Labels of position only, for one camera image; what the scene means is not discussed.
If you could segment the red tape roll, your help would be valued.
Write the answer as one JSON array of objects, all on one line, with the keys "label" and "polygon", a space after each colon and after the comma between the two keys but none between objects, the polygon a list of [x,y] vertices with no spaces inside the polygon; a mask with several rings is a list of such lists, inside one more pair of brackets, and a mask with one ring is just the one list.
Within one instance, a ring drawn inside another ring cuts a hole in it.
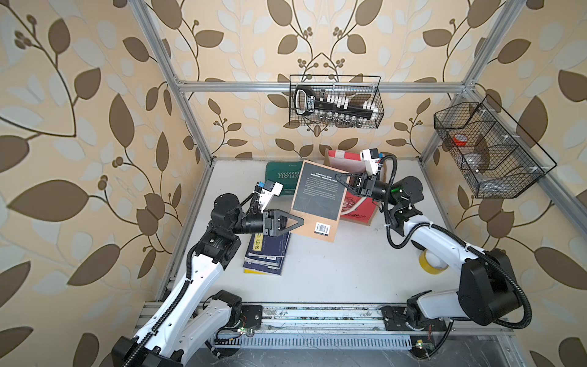
[{"label": "red tape roll", "polygon": [[466,147],[469,144],[469,138],[462,133],[456,133],[452,136],[452,142],[456,147]]}]

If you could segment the aluminium frame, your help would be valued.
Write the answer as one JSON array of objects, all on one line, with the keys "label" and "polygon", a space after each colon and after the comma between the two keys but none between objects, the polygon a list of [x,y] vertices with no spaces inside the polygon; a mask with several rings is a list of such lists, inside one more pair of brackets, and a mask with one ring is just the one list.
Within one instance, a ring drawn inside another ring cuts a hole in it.
[{"label": "aluminium frame", "polygon": [[198,126],[194,111],[190,107],[189,99],[185,96],[186,93],[238,92],[277,94],[293,93],[296,87],[302,87],[307,90],[313,89],[314,91],[318,87],[328,87],[334,92],[363,88],[375,96],[380,96],[382,93],[448,93],[456,96],[451,102],[453,105],[457,104],[460,98],[484,103],[485,99],[475,90],[474,82],[481,77],[487,62],[489,62],[491,53],[497,49],[498,43],[504,39],[506,33],[513,26],[521,11],[526,6],[526,2],[508,1],[505,4],[504,9],[496,20],[495,26],[490,31],[465,79],[458,83],[400,83],[382,81],[341,83],[336,79],[325,81],[324,75],[320,75],[318,81],[306,80],[300,76],[296,81],[289,79],[287,82],[186,82],[178,78],[171,65],[171,58],[168,56],[167,49],[151,19],[148,5],[144,1],[129,1],[128,5],[131,7],[134,17],[147,38],[151,50],[154,52],[155,60],[158,62],[166,82],[170,85],[171,95],[176,99],[181,115],[185,118],[188,132],[193,135],[196,144],[202,147],[203,159],[207,166],[211,167],[214,164],[215,158],[209,151],[205,136]]}]

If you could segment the green plastic tool case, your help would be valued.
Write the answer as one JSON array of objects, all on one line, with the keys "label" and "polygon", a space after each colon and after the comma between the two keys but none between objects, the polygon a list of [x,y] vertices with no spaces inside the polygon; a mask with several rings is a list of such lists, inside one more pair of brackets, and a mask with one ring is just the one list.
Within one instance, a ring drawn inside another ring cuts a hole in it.
[{"label": "green plastic tool case", "polygon": [[265,167],[264,179],[282,184],[282,195],[294,195],[302,166],[302,161],[270,161]]}]

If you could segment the navy book barcode back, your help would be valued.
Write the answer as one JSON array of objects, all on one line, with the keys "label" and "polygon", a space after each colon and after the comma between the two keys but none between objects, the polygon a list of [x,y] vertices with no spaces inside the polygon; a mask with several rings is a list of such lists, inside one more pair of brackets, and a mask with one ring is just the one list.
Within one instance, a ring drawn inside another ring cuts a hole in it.
[{"label": "navy book barcode back", "polygon": [[245,258],[243,268],[262,274],[281,275],[283,263],[284,258],[277,258],[271,261],[254,261],[253,259]]}]

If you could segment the bottom yellow book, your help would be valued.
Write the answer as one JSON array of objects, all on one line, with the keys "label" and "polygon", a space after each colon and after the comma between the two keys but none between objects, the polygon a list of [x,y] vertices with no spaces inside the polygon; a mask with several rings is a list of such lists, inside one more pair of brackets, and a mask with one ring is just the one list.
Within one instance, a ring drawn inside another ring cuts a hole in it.
[{"label": "bottom yellow book", "polygon": [[257,272],[251,269],[243,269],[243,272],[246,274],[253,274],[253,275],[264,275],[262,272]]}]

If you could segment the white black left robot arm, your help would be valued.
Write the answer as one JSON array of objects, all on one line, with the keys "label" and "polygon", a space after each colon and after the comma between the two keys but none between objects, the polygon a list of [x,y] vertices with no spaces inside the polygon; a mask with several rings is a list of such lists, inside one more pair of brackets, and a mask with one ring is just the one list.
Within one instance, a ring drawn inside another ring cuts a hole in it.
[{"label": "white black left robot arm", "polygon": [[304,224],[280,209],[265,210],[258,193],[250,195],[245,212],[238,197],[216,198],[206,231],[186,253],[186,268],[154,316],[131,338],[121,337],[111,351],[115,366],[184,366],[221,329],[241,320],[242,300],[227,291],[197,307],[241,246],[242,234],[279,237]]}]

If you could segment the black brown cover book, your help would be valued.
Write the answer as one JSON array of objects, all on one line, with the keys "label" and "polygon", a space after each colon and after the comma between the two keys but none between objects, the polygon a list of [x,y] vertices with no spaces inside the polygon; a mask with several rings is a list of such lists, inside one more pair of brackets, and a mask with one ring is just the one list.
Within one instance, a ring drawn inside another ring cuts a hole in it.
[{"label": "black brown cover book", "polygon": [[304,224],[292,231],[311,239],[334,243],[347,189],[339,182],[345,171],[304,161],[290,214]]}]

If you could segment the yellow tape roll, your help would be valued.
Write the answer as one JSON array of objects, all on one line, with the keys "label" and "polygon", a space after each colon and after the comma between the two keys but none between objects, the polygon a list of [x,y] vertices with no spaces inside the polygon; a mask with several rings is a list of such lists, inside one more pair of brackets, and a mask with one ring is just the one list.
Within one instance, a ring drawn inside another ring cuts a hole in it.
[{"label": "yellow tape roll", "polygon": [[449,265],[445,263],[445,261],[441,260],[439,257],[434,255],[432,252],[428,250],[424,250],[421,252],[418,258],[420,267],[422,269],[431,274],[431,275],[438,275],[448,269]]}]

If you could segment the navy book yellow label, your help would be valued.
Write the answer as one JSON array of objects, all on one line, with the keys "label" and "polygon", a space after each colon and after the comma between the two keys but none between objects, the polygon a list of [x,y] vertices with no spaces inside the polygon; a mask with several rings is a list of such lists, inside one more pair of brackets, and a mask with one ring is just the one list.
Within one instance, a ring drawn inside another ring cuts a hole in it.
[{"label": "navy book yellow label", "polygon": [[258,264],[278,264],[284,260],[289,241],[290,233],[279,237],[254,234],[250,238],[245,259]]}]

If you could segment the burlap canvas bag red front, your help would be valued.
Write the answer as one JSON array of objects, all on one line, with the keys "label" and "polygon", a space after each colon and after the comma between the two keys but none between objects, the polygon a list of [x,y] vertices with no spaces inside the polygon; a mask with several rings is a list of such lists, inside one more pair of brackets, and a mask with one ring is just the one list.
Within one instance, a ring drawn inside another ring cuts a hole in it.
[{"label": "burlap canvas bag red front", "polygon": [[[326,150],[324,164],[331,168],[345,171],[346,173],[365,172],[365,164],[360,158],[360,153],[351,153],[342,150]],[[341,219],[353,223],[370,226],[377,205],[366,197],[356,197],[347,191],[342,207]]]}]

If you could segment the black socket wrench set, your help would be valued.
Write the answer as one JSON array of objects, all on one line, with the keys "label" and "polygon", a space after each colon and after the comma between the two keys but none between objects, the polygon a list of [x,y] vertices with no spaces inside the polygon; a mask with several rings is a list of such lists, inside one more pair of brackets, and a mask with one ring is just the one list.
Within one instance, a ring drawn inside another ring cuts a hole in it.
[{"label": "black socket wrench set", "polygon": [[325,90],[315,93],[308,85],[299,85],[293,95],[293,109],[298,116],[311,116],[314,113],[335,113],[355,116],[357,118],[374,119],[380,113],[379,108],[370,100],[352,105],[350,98],[340,93],[328,94]]}]

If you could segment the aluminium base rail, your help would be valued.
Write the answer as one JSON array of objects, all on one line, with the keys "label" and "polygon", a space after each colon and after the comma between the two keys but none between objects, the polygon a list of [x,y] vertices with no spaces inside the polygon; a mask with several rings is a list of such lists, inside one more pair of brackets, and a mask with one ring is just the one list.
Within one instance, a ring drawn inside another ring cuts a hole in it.
[{"label": "aluminium base rail", "polygon": [[221,329],[206,344],[217,349],[408,351],[412,336],[437,345],[447,333],[449,340],[493,343],[507,354],[515,347],[513,332],[501,327],[434,321],[413,330],[403,321],[403,312],[400,304],[244,303],[238,325]]}]

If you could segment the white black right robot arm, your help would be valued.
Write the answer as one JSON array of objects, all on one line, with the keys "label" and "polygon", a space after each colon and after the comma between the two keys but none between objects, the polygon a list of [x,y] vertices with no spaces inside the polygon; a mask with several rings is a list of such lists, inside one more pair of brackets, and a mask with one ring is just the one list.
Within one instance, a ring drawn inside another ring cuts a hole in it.
[{"label": "white black right robot arm", "polygon": [[454,270],[459,284],[451,291],[423,291],[409,298],[401,319],[413,330],[435,320],[497,324],[513,330],[529,327],[533,310],[515,278],[509,257],[501,250],[486,251],[433,223],[416,208],[423,185],[413,176],[396,180],[393,154],[365,159],[364,173],[337,174],[336,180],[357,197],[379,203],[388,244],[403,249],[415,242],[423,251],[422,267]]}]

